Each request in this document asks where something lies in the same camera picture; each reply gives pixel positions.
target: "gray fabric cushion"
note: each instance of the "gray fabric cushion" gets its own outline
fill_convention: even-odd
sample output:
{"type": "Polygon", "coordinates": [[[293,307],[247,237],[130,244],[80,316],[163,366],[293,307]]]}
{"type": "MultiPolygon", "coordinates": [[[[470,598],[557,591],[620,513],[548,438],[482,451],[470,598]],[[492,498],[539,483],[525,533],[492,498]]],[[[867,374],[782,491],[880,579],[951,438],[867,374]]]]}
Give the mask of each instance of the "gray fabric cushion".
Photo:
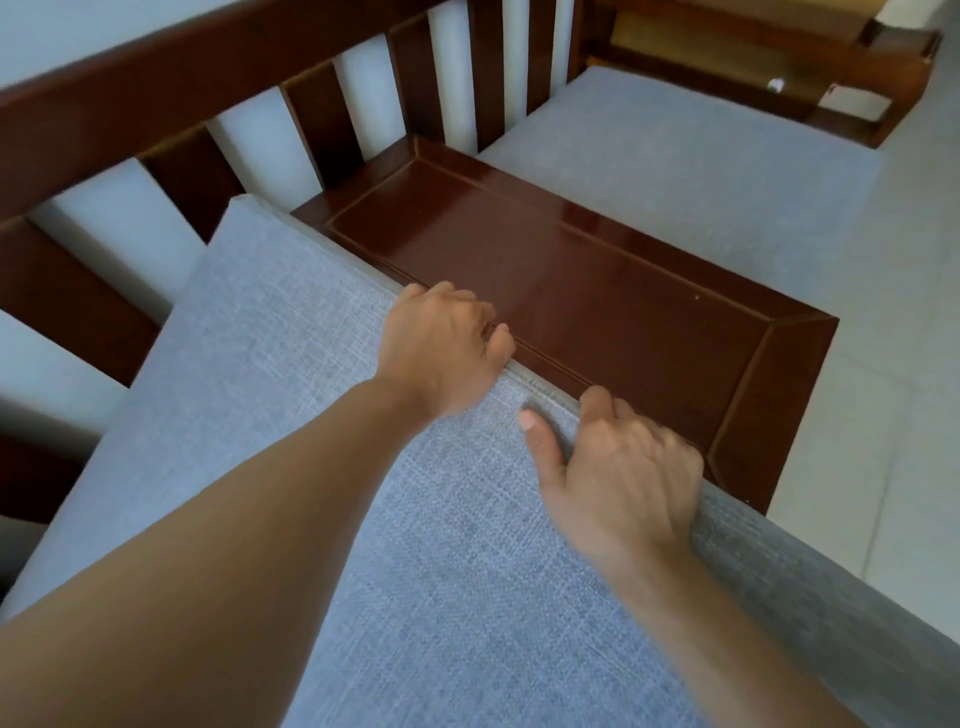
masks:
{"type": "Polygon", "coordinates": [[[588,69],[480,158],[817,303],[879,170],[874,150],[677,86],[588,69]]]}
{"type": "MultiPolygon", "coordinates": [[[[396,287],[234,200],[137,378],[0,608],[23,610],[374,370],[396,287]]],[[[286,724],[696,725],[681,682],[544,515],[515,423],[567,440],[575,402],[511,364],[402,453],[351,553],[286,724]]],[[[695,545],[876,725],[960,711],[960,648],[705,484],[695,545]]]]}

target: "wooden backrest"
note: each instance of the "wooden backrest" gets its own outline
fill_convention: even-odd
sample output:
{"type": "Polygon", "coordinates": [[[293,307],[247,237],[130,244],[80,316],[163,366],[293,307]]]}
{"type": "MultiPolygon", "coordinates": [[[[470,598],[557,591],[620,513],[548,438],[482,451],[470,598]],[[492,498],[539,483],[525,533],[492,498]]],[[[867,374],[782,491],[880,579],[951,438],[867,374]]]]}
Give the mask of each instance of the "wooden backrest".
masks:
{"type": "MultiPolygon", "coordinates": [[[[136,157],[208,242],[244,187],[205,122],[273,86],[336,187],[364,160],[333,59],[380,34],[407,133],[443,142],[427,15],[439,4],[246,0],[0,91],[0,309],[130,384],[157,324],[24,215],[136,157]]],[[[530,0],[528,111],[549,97],[555,15],[556,0],[530,0]]],[[[468,0],[468,21],[482,150],[505,128],[502,0],[468,0]]]]}

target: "finger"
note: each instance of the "finger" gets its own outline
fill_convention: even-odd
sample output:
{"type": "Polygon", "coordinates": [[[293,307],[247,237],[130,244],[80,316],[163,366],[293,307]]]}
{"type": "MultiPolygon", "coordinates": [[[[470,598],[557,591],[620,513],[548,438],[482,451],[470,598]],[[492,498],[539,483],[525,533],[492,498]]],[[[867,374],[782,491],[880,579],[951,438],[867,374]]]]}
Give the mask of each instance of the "finger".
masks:
{"type": "Polygon", "coordinates": [[[613,414],[617,420],[629,420],[636,416],[636,412],[626,400],[619,397],[613,398],[613,414]]]}
{"type": "Polygon", "coordinates": [[[561,492],[566,485],[566,463],[557,435],[547,421],[532,409],[521,409],[516,420],[523,430],[527,449],[537,468],[540,492],[544,500],[561,492]]]}
{"type": "Polygon", "coordinates": [[[499,376],[503,368],[507,366],[510,357],[516,351],[516,341],[510,333],[510,327],[506,324],[500,324],[493,330],[490,340],[487,342],[487,348],[484,355],[487,363],[493,370],[494,376],[499,376]]]}
{"type": "Polygon", "coordinates": [[[640,420],[646,426],[647,429],[650,430],[651,435],[656,437],[661,442],[663,441],[663,436],[670,431],[666,427],[661,427],[660,425],[655,423],[653,420],[651,420],[649,417],[644,417],[643,415],[637,415],[636,418],[640,420]]]}
{"type": "Polygon", "coordinates": [[[473,291],[453,291],[449,294],[450,298],[457,299],[457,301],[476,301],[477,295],[473,291]]]}
{"type": "Polygon", "coordinates": [[[457,286],[449,280],[441,280],[437,285],[427,291],[427,293],[452,293],[455,290],[457,290],[457,286]]]}
{"type": "Polygon", "coordinates": [[[580,396],[580,425],[613,419],[613,398],[603,387],[590,387],[580,396]]]}
{"type": "Polygon", "coordinates": [[[493,307],[492,303],[487,303],[481,301],[480,303],[474,303],[475,315],[477,317],[477,330],[483,331],[493,319],[496,318],[496,309],[493,307]]]}
{"type": "Polygon", "coordinates": [[[422,296],[424,293],[426,293],[426,288],[421,286],[419,283],[411,283],[402,291],[400,291],[400,294],[396,297],[396,302],[402,303],[407,299],[414,299],[417,296],[422,296]]]}

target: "floor tile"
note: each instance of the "floor tile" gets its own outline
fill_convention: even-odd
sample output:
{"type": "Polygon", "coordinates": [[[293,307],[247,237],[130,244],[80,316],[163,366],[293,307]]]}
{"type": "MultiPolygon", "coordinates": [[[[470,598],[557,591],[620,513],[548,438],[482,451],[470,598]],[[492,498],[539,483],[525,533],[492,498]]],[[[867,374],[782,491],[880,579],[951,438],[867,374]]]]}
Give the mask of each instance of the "floor tile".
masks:
{"type": "MultiPolygon", "coordinates": [[[[956,194],[960,198],[960,185],[956,194]]],[[[957,218],[913,381],[921,390],[960,402],[960,214],[957,218]]],[[[960,432],[960,421],[953,430],[960,432]]]]}
{"type": "Polygon", "coordinates": [[[911,408],[867,563],[869,584],[960,642],[960,402],[911,408]]]}
{"type": "Polygon", "coordinates": [[[858,576],[910,396],[831,351],[767,514],[858,576]]]}

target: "dark brown wood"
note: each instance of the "dark brown wood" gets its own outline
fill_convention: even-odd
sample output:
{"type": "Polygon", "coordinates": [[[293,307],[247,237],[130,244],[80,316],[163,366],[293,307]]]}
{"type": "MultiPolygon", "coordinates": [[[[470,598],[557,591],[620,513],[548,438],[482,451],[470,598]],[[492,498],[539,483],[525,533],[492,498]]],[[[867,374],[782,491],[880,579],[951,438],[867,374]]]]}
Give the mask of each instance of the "dark brown wood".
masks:
{"type": "Polygon", "coordinates": [[[0,516],[49,523],[83,466],[0,435],[0,516]]]}
{"type": "Polygon", "coordinates": [[[530,0],[530,33],[527,48],[527,113],[550,99],[553,70],[553,35],[557,0],[530,0]]]}
{"type": "Polygon", "coordinates": [[[155,146],[140,161],[204,243],[230,198],[246,191],[203,124],[155,146]]]}
{"type": "Polygon", "coordinates": [[[473,108],[477,151],[503,136],[503,3],[468,0],[470,59],[473,66],[473,108]]]}
{"type": "Polygon", "coordinates": [[[586,20],[592,17],[593,0],[573,0],[573,21],[570,26],[570,50],[566,62],[566,82],[569,84],[587,68],[586,20]]]}
{"type": "Polygon", "coordinates": [[[424,139],[325,198],[295,215],[397,280],[493,302],[521,363],[574,397],[610,387],[766,508],[836,319],[424,139]]]}
{"type": "Polygon", "coordinates": [[[605,65],[667,81],[693,91],[733,101],[741,106],[802,122],[861,144],[869,145],[876,132],[875,122],[831,109],[821,109],[800,99],[771,93],[685,65],[616,46],[594,50],[597,55],[588,57],[588,65],[605,65]]]}
{"type": "Polygon", "coordinates": [[[246,0],[0,91],[0,222],[438,2],[246,0]]]}
{"type": "Polygon", "coordinates": [[[707,453],[710,468],[725,481],[718,485],[760,513],[773,492],[742,491],[739,484],[780,477],[836,328],[836,319],[816,314],[769,327],[707,453]],[[767,455],[756,457],[758,450],[767,455]]]}
{"type": "Polygon", "coordinates": [[[426,13],[387,34],[407,133],[444,143],[437,65],[433,60],[430,22],[426,13]]]}
{"type": "Polygon", "coordinates": [[[0,226],[0,308],[121,384],[159,327],[32,223],[0,226]]]}
{"type": "Polygon", "coordinates": [[[597,6],[594,0],[574,0],[570,29],[570,56],[566,69],[569,84],[587,69],[590,49],[610,45],[616,10],[597,6]]]}
{"type": "Polygon", "coordinates": [[[333,61],[321,63],[281,87],[324,189],[363,166],[363,154],[333,61]]]}

